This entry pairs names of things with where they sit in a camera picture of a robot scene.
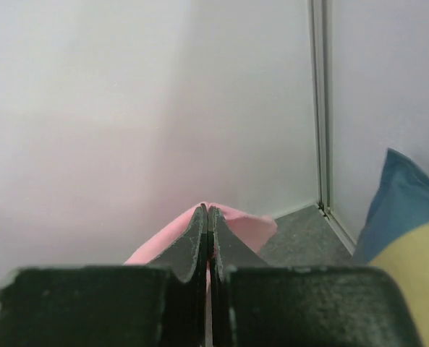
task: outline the white wall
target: white wall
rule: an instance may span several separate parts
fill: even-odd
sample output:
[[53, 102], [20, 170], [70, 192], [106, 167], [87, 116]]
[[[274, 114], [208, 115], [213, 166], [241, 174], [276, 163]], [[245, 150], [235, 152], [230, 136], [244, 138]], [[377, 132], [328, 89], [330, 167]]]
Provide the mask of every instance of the white wall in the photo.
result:
[[429, 174], [429, 0], [333, 1], [333, 208], [356, 239], [387, 147]]
[[0, 1], [0, 277], [315, 201], [311, 93], [304, 0]]

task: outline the pink fabric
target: pink fabric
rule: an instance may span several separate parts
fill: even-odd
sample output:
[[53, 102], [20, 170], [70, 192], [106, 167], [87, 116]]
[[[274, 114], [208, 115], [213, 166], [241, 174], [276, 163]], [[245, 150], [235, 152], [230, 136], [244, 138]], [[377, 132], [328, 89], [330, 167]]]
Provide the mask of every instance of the pink fabric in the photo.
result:
[[[230, 229], [254, 252], [260, 248], [275, 234], [277, 225], [270, 217], [257, 217], [248, 215], [234, 208], [204, 202], [207, 208], [216, 206], [222, 210]], [[161, 229], [154, 237], [140, 246], [131, 257], [126, 260], [126, 265], [146, 264], [162, 253], [170, 244], [183, 234], [195, 208], [190, 208], [174, 219], [170, 224]]]

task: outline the blue and yellow cushion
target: blue and yellow cushion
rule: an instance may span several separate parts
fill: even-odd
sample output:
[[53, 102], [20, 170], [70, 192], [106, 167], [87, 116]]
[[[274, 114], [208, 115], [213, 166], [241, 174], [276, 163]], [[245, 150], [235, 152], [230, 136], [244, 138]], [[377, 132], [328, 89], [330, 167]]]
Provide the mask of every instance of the blue and yellow cushion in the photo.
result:
[[395, 150], [386, 155], [354, 260], [394, 278], [429, 347], [429, 177]]

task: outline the pillow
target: pillow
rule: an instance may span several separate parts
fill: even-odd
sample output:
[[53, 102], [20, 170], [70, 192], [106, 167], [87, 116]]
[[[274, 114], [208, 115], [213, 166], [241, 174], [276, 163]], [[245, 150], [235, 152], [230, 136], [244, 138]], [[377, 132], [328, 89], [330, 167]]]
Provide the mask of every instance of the pillow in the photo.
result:
[[405, 233], [429, 223], [429, 177], [405, 155], [388, 149], [378, 191], [368, 210], [354, 262], [365, 264]]

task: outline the gray carpet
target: gray carpet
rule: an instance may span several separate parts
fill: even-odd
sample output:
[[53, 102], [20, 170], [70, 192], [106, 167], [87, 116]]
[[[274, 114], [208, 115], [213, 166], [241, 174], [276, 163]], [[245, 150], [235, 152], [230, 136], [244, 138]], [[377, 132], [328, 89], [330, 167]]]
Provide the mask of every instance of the gray carpet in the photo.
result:
[[276, 222], [277, 234], [260, 251], [260, 256], [270, 265], [351, 264], [351, 254], [317, 207], [306, 207]]

